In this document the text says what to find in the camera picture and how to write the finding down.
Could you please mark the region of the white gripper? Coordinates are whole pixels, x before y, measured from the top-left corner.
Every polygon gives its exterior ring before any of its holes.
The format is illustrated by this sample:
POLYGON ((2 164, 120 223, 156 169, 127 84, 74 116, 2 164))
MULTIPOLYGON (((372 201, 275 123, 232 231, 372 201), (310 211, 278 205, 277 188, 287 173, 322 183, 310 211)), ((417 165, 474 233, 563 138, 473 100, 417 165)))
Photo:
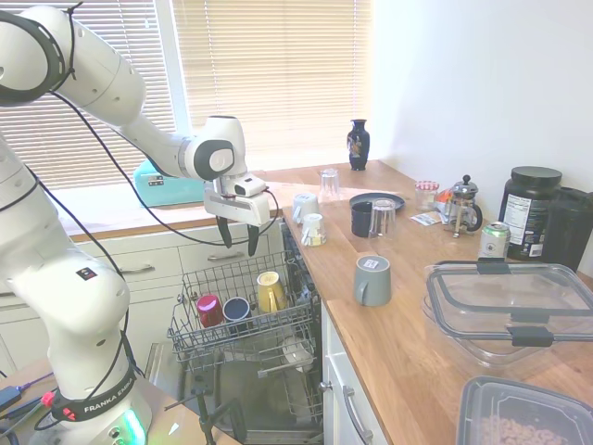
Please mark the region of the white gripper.
POLYGON ((253 257, 259 242, 259 227, 270 218, 266 183, 252 173, 222 176, 205 183, 205 210, 216 222, 225 247, 233 245, 228 220, 247 224, 247 253, 253 257))

